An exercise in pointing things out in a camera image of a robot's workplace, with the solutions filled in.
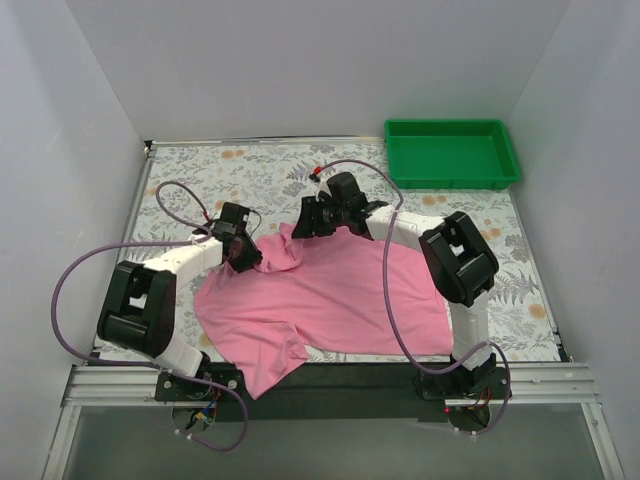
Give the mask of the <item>pink t shirt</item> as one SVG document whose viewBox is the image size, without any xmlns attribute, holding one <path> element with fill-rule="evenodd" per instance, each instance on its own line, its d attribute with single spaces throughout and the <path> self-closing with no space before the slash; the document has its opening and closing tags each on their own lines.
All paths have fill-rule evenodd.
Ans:
<svg viewBox="0 0 640 480">
<path fill-rule="evenodd" d="M 283 223 L 258 239 L 262 262 L 236 273 L 211 272 L 194 311 L 217 352 L 244 375 L 257 399 L 303 365 L 310 347 L 330 352 L 399 355 L 383 298 L 384 244 L 346 228 L 306 240 Z M 413 355 L 449 355 L 452 333 L 442 296 L 423 256 L 393 244 L 391 306 Z"/>
</svg>

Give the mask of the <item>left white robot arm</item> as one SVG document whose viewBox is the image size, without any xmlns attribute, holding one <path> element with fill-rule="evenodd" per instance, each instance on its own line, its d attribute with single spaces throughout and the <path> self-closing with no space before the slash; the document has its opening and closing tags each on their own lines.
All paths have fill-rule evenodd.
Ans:
<svg viewBox="0 0 640 480">
<path fill-rule="evenodd" d="M 179 373 L 178 387 L 193 400 L 213 386 L 205 355 L 175 330 L 178 292 L 219 267 L 237 273 L 262 261 L 246 227 L 251 210 L 226 202 L 220 215 L 194 231 L 188 244 L 142 263 L 122 261 L 113 272 L 97 325 L 98 337 Z"/>
</svg>

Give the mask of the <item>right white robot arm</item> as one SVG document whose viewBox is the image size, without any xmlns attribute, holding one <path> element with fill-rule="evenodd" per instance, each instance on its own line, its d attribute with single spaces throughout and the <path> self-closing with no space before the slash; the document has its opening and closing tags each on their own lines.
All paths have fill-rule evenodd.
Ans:
<svg viewBox="0 0 640 480">
<path fill-rule="evenodd" d="M 402 201 L 395 206 L 370 201 L 351 173 L 341 172 L 322 180 L 322 171 L 318 167 L 310 175 L 317 191 L 302 198 L 292 236 L 326 237 L 346 227 L 355 236 L 384 243 L 385 309 L 396 341 L 413 365 L 418 362 L 405 345 L 392 311 L 388 267 L 393 244 L 420 253 L 437 291 L 449 304 L 453 350 L 447 367 L 435 370 L 421 366 L 419 370 L 431 376 L 452 373 L 453 387 L 460 395 L 479 395 L 489 384 L 488 374 L 496 368 L 487 304 L 499 263 L 473 221 L 463 212 L 428 216 L 403 211 Z"/>
</svg>

